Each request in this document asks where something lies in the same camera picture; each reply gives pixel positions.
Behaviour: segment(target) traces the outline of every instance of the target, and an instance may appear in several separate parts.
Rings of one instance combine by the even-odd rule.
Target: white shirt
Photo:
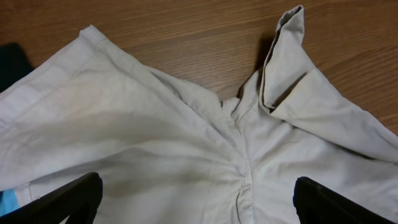
[[[307,176],[398,222],[398,137],[332,87],[303,34],[298,6],[243,97],[220,103],[89,26],[0,94],[0,190],[22,206],[95,171],[95,223],[299,223]]]

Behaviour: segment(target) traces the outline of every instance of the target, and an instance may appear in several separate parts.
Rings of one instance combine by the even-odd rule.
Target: wood grain
[[[93,24],[142,63],[236,95],[284,11],[303,4],[304,48],[350,101],[398,133],[398,1],[2,0],[0,44],[37,67]]]

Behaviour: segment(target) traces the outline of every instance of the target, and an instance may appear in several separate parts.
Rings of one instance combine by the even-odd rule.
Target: black cloth
[[[19,44],[0,46],[0,92],[33,71]]]
[[[394,224],[308,177],[297,179],[293,204],[301,224]]]

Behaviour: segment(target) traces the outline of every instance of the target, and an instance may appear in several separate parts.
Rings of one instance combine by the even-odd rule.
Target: shirt sleeve
[[[398,162],[398,137],[338,93],[302,48],[303,33],[303,9],[299,6],[279,22],[262,74],[262,108],[275,118],[362,155]]]

